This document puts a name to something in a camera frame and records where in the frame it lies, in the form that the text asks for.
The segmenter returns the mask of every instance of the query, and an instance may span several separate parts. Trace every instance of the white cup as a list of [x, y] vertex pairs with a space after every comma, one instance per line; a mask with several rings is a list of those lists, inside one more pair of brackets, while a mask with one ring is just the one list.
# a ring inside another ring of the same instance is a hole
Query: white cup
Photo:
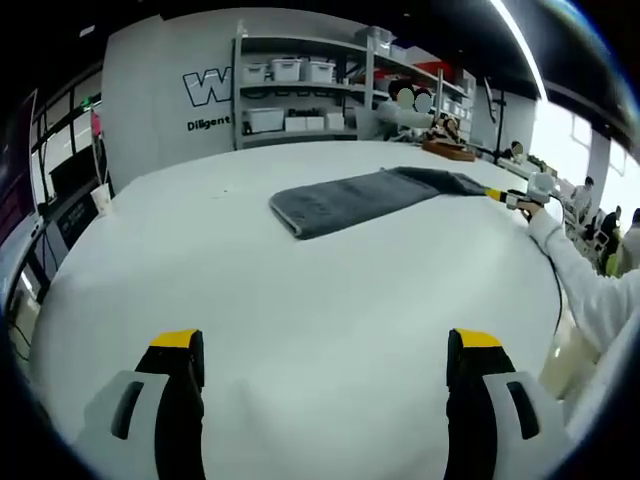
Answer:
[[109, 192], [109, 185], [100, 185], [91, 191], [91, 198], [98, 209], [98, 216], [102, 217], [111, 211], [111, 192]]

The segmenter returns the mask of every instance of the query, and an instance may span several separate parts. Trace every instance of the gray towel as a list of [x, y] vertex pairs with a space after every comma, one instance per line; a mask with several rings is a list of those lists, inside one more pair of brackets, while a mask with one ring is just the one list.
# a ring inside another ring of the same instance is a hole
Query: gray towel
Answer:
[[269, 199], [269, 206], [294, 237], [305, 240], [381, 217], [441, 193], [484, 195], [485, 187], [460, 173], [398, 167], [283, 190]]

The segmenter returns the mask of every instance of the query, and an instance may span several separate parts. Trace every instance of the white storage box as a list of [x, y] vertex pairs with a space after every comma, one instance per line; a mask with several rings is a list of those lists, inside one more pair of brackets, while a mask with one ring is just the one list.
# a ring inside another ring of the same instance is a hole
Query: white storage box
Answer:
[[355, 41], [358, 45], [367, 46], [368, 39], [373, 41], [373, 49], [378, 55], [391, 56], [391, 42], [396, 38], [389, 30], [381, 27], [366, 27], [358, 30]]
[[397, 45], [391, 45], [391, 58], [399, 62], [404, 62], [407, 58], [407, 50]]
[[271, 60], [274, 82], [298, 82], [300, 80], [299, 58], [276, 58]]
[[304, 79], [307, 82], [333, 83], [335, 64], [310, 60], [304, 64]]
[[342, 113], [326, 113], [324, 115], [325, 130], [344, 130], [344, 116]]
[[324, 117], [304, 117], [307, 120], [307, 130], [324, 130]]
[[282, 130], [284, 109], [252, 108], [247, 110], [247, 117], [253, 133]]
[[284, 119], [286, 132], [304, 132], [307, 129], [306, 117], [287, 117]]
[[264, 83], [267, 76], [266, 63], [250, 63], [242, 67], [242, 83], [244, 85], [255, 85], [256, 83]]

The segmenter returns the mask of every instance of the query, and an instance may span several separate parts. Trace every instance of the white table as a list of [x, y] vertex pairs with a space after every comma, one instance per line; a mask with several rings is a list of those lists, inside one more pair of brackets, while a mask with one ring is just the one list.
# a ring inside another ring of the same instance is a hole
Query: white table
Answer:
[[419, 148], [324, 142], [244, 150], [135, 180], [64, 260], [31, 358], [72, 441], [83, 409], [159, 333], [204, 333], [202, 453], [216, 479], [440, 478], [447, 335], [483, 330], [541, 371], [559, 299], [524, 219], [440, 196], [297, 241], [279, 190], [398, 165], [524, 181]]

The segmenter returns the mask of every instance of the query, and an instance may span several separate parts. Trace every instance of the ceiling light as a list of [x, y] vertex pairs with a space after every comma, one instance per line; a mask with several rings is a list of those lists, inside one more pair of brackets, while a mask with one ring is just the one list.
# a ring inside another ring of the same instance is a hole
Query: ceiling light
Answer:
[[95, 25], [91, 25], [90, 27], [83, 28], [82, 30], [80, 30], [80, 38], [84, 37], [85, 35], [89, 35], [95, 29], [96, 29]]
[[542, 84], [542, 76], [540, 75], [540, 70], [538, 70], [538, 65], [536, 65], [536, 61], [533, 59], [533, 54], [531, 53], [531, 49], [529, 48], [529, 45], [527, 45], [527, 42], [524, 39], [524, 36], [522, 35], [522, 32], [520, 31], [518, 24], [509, 13], [509, 10], [507, 10], [507, 7], [504, 6], [504, 3], [502, 3], [502, 0], [489, 0], [489, 1], [491, 2], [491, 5], [493, 5], [495, 9], [498, 11], [500, 16], [502, 17], [502, 20], [504, 20], [504, 23], [507, 24], [507, 27], [509, 27], [509, 30], [511, 30], [511, 34], [516, 39], [516, 42], [518, 42], [518, 46], [520, 47], [520, 50], [522, 50], [522, 54], [524, 55], [525, 60], [529, 64], [529, 69], [531, 70], [533, 79], [535, 80], [536, 86], [538, 87], [540, 98], [544, 102], [548, 101], [547, 92], [545, 91], [544, 85]]

